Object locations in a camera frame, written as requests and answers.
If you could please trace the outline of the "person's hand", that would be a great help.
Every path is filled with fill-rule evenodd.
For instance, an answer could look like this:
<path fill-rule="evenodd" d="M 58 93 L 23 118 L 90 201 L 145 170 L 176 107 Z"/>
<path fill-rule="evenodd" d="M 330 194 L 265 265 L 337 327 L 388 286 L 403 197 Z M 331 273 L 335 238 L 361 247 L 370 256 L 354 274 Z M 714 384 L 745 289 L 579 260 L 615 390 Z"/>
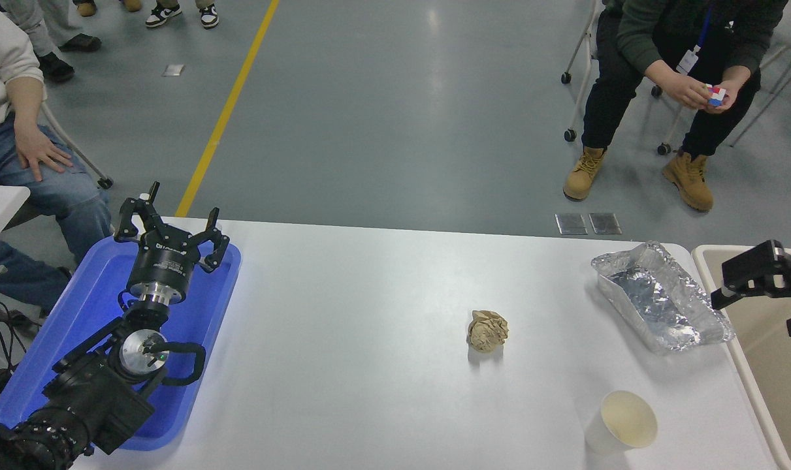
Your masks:
<path fill-rule="evenodd" d="M 43 167 L 60 174 L 74 166 L 72 157 L 61 151 L 37 124 L 15 124 L 14 134 L 21 169 L 30 170 L 36 182 L 44 179 Z"/>

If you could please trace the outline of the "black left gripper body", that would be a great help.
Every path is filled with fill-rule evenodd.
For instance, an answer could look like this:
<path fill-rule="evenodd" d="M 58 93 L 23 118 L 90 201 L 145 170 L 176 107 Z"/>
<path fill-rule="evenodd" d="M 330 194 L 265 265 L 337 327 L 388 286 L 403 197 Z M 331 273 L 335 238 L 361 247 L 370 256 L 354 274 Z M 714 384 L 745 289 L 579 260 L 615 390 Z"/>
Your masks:
<path fill-rule="evenodd" d="M 172 289 L 188 289 L 194 267 L 199 261 L 199 249 L 172 249 L 169 246 L 138 242 L 138 253 L 127 279 L 128 289 L 159 283 Z"/>

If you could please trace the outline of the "person's right hand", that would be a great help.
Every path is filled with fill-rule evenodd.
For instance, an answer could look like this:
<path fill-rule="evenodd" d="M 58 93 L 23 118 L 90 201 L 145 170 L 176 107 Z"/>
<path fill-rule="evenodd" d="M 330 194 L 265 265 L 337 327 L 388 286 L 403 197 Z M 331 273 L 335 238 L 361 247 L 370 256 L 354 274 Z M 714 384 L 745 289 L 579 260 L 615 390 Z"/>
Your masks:
<path fill-rule="evenodd" d="M 709 106 L 711 92 L 705 83 L 695 78 L 673 72 L 661 78 L 658 86 L 679 104 L 692 110 L 702 110 Z"/>

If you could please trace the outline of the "person's left hand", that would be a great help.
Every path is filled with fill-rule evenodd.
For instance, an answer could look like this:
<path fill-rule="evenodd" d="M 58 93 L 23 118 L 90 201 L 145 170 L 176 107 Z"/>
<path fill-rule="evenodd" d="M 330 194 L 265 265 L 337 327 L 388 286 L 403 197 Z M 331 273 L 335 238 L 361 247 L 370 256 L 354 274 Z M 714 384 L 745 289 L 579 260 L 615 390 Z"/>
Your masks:
<path fill-rule="evenodd" d="M 706 113 L 718 115 L 731 110 L 737 101 L 739 92 L 743 89 L 745 84 L 750 80 L 752 72 L 747 67 L 741 65 L 734 65 L 727 68 L 721 75 L 720 83 L 714 84 L 717 88 L 726 90 L 726 95 L 721 105 L 706 104 L 702 111 Z"/>

